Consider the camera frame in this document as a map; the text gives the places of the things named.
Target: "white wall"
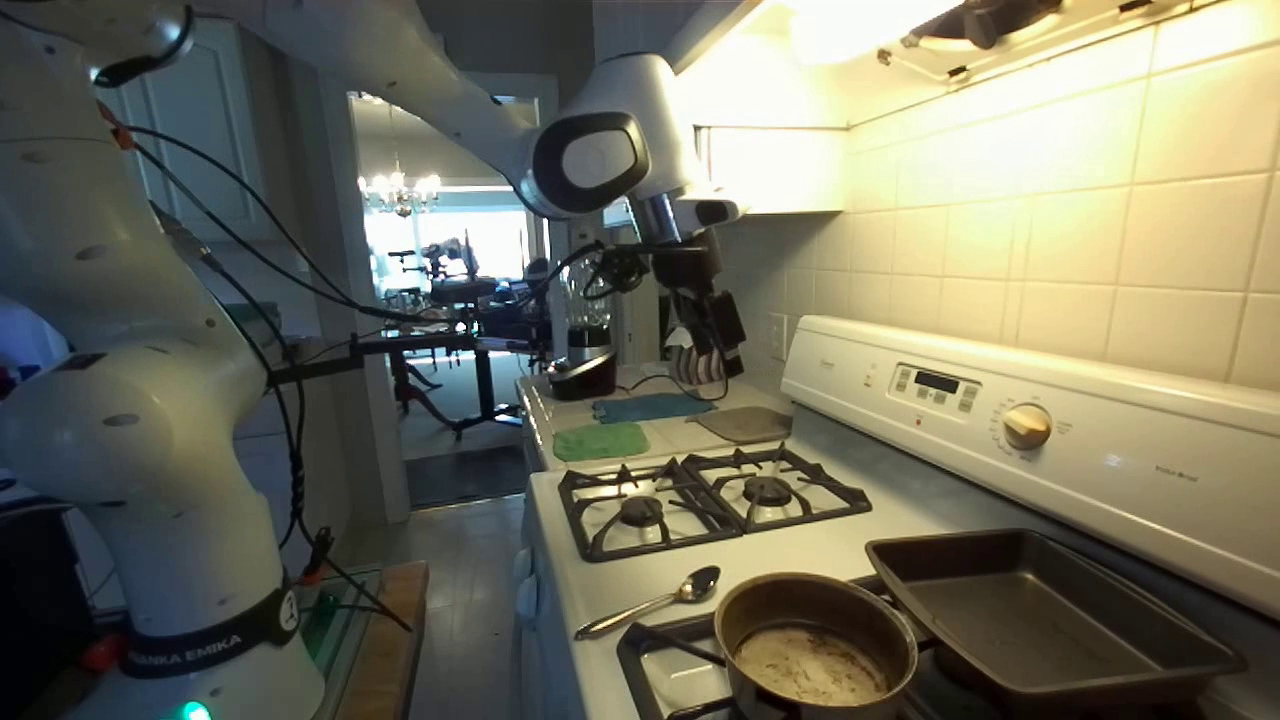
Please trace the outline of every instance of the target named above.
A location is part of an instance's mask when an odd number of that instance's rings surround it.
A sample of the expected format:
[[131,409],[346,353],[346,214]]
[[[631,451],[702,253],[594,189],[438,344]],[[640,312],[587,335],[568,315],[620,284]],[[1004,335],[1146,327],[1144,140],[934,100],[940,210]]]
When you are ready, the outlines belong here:
[[857,124],[843,214],[723,231],[749,365],[771,312],[832,312],[1280,386],[1276,137],[1276,0]]

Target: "gas stove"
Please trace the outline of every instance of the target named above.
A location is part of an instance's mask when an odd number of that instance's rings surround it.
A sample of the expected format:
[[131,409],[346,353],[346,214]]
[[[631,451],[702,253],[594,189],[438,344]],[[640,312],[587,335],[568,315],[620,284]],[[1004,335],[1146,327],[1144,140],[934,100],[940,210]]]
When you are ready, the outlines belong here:
[[871,512],[862,487],[788,442],[564,470],[559,502],[593,564]]
[[[640,642],[640,661],[620,661],[616,634],[571,638],[693,566],[716,564],[723,588],[769,571],[857,578],[876,571],[871,538],[993,527],[1088,549],[1247,661],[1162,715],[1276,715],[1276,393],[814,315],[790,335],[781,393],[788,442],[665,446],[622,469],[532,476],[545,715],[649,720],[700,715],[700,704],[730,715],[723,675],[681,647]],[[677,602],[645,622],[710,642],[706,610]],[[631,665],[666,669],[649,687],[654,698],[631,692]],[[925,679],[952,696],[946,671]],[[978,715],[965,696],[940,715]]]

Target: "baking pan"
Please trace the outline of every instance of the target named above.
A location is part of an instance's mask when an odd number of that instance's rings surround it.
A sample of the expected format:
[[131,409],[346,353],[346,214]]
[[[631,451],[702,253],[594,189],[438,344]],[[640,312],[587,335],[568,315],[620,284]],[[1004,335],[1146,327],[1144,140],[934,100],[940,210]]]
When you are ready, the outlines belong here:
[[1192,698],[1243,661],[1120,571],[1034,530],[871,538],[884,588],[1009,706]]

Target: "stove knob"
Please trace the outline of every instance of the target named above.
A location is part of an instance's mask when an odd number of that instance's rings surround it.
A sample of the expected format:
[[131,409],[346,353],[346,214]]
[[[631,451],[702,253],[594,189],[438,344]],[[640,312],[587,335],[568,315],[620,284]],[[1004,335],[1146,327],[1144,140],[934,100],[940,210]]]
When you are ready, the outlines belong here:
[[1000,412],[1000,429],[1004,429],[1009,446],[1034,451],[1051,434],[1051,415],[1039,405],[1010,405]]

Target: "spoon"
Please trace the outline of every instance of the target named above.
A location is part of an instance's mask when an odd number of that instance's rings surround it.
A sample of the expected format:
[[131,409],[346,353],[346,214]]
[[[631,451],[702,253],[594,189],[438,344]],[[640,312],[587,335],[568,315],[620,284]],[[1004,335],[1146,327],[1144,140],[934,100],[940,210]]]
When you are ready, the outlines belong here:
[[654,595],[654,600],[645,600],[645,602],[631,602],[631,606],[620,606],[620,610],[608,610],[608,617],[594,617],[593,622],[582,622],[581,630],[571,630],[577,638],[587,638],[587,634],[604,634],[645,610],[654,610],[654,606],[666,606],[666,602],[700,602],[706,595],[716,595],[716,578],[718,578],[718,566],[706,564],[706,566],[696,566],[682,577],[682,583],[677,583],[677,592],[666,595]]

